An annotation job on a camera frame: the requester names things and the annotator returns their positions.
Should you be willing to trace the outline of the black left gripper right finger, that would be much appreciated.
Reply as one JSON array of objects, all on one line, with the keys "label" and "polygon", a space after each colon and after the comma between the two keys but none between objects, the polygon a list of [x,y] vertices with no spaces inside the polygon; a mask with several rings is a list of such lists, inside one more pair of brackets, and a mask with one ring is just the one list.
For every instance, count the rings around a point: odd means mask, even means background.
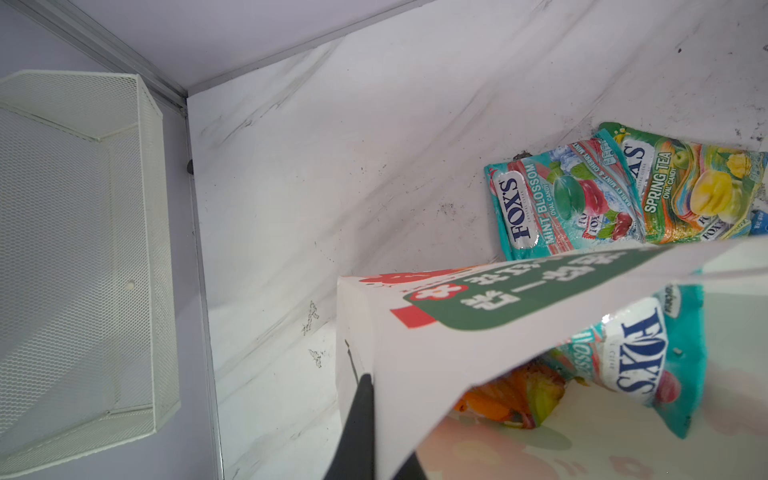
[{"label": "black left gripper right finger", "polygon": [[427,475],[415,452],[404,462],[394,480],[427,480]]}]

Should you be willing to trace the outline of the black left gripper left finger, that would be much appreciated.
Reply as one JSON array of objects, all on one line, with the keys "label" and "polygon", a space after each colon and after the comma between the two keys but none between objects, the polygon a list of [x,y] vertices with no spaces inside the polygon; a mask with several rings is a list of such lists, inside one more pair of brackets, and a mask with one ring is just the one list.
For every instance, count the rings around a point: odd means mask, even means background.
[{"label": "black left gripper left finger", "polygon": [[357,385],[351,409],[325,480],[375,478],[374,386],[370,374]]}]

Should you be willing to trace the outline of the orange Fox's fruits bag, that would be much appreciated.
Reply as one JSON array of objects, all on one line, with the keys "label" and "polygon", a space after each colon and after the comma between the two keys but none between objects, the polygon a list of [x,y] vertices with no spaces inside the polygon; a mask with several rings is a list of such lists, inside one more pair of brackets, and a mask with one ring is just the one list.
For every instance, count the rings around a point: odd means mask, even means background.
[{"label": "orange Fox's fruits bag", "polygon": [[559,405],[570,378],[541,360],[532,360],[467,390],[454,405],[471,414],[517,429],[538,428]]}]

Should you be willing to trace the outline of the white floral paper bag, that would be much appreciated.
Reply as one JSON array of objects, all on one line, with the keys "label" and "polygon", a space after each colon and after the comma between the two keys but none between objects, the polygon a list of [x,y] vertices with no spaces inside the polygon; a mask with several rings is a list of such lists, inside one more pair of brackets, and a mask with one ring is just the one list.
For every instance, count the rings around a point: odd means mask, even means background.
[{"label": "white floral paper bag", "polygon": [[[535,429],[453,410],[470,388],[668,284],[704,293],[706,380],[686,438],[654,409],[580,380]],[[413,452],[427,479],[767,475],[765,238],[343,277],[337,321],[344,425],[360,378],[374,386],[374,479],[393,479]]]}]

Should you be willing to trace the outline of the teal Fox's large candy bag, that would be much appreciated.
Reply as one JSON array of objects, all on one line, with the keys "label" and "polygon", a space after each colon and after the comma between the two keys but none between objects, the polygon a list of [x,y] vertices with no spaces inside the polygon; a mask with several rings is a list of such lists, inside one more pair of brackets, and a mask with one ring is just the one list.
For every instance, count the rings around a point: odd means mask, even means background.
[{"label": "teal Fox's large candy bag", "polygon": [[654,409],[684,439],[706,380],[703,289],[668,284],[604,316],[540,359],[568,380],[601,386]]}]

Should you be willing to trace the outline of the teal Fox's mint blossom bag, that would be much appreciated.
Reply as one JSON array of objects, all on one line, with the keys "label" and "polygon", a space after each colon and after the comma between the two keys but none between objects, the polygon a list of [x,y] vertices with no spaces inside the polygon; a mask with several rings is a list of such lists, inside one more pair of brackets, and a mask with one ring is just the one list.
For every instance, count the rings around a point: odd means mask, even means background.
[{"label": "teal Fox's mint blossom bag", "polygon": [[636,182],[608,131],[484,168],[509,261],[639,244],[646,229]]}]

